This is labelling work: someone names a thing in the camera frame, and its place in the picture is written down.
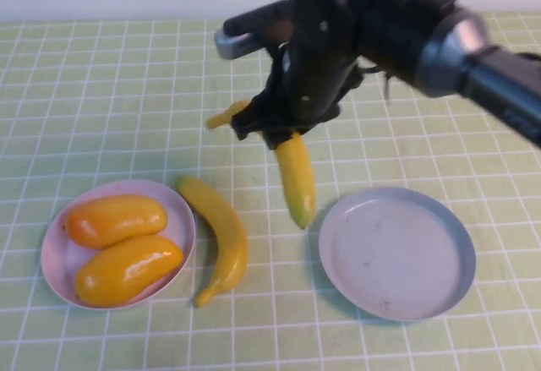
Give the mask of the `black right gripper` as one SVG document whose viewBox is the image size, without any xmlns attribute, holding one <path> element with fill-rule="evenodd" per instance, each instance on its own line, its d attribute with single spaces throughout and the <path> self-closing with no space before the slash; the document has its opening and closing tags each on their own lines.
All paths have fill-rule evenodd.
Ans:
<svg viewBox="0 0 541 371">
<path fill-rule="evenodd" d="M 298 132 L 337 116 L 336 104 L 351 89 L 348 78 L 358 76 L 357 67 L 354 56 L 281 46 L 265 88 L 256 97 L 256 109 L 234 114 L 233 131 L 244 140 L 261 129 L 267 147 L 276 150 Z"/>
</svg>

